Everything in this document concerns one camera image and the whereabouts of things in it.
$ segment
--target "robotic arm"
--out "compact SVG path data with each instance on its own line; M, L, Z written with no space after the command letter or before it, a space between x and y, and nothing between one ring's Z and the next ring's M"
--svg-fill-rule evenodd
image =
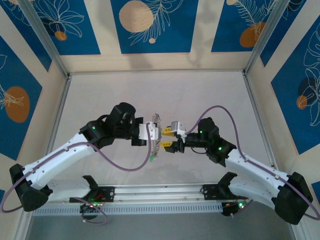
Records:
M135 112L132 105L122 102L112 109L110 115L88 122L72 139L49 155L25 167L19 164L12 166L12 183L16 185L15 191L23 209L30 212L48 201L65 198L71 198L71 202L79 202L78 197L89 202L93 197L99 196L99 191L103 189L98 187L91 176L84 176L77 181L52 179L76 161L111 145L115 139L131 140L132 146L146 146L148 139L158 140L161 129L157 124L143 124L143 117L135 118ZM247 177L242 178L236 173L228 172L218 184L203 186L206 193L204 199L249 198L273 208L286 222L299 223L308 204L281 179L292 184L312 202L312 195L303 176L296 172L288 175L243 154L235 145L220 137L219 128L210 117L200 120L197 126L197 132L187 133L182 123L172 122L162 134L176 137L177 141L162 142L162 147L169 153L184 153L185 148L203 148L214 163Z

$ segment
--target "black cable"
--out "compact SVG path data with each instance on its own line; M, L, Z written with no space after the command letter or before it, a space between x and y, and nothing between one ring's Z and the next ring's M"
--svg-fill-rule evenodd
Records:
M198 152L195 151L193 147L191 147L192 152L196 153L196 154L206 154L207 153L207 149L205 149L205 152Z

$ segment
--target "vent grille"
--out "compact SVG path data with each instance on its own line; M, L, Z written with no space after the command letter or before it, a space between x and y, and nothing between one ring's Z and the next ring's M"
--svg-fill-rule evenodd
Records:
M107 215L140 214L189 214L221 213L221 203L172 203L172 204L108 204L101 207ZM43 206L33 212L32 216L78 216L79 205ZM98 211L86 215L99 215Z

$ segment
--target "white floor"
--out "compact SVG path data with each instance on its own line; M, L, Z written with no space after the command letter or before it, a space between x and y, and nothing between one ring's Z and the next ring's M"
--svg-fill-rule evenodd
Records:
M223 105L235 118L242 150L270 164L241 72L176 70L74 75L54 148L67 142L87 122L109 114L120 102L132 104L135 116L144 117L145 122L158 113L163 127L179 120L187 130L207 108ZM232 122L223 110L214 109L206 116L212 117L221 137L236 144ZM115 140L102 151L117 164L136 168L144 161L148 148L131 147L131 141ZM118 170L96 153L75 163L56 179L92 175L98 184L108 185L183 184L217 182L226 172L228 169L190 149L184 154L160 149L157 160L136 172Z

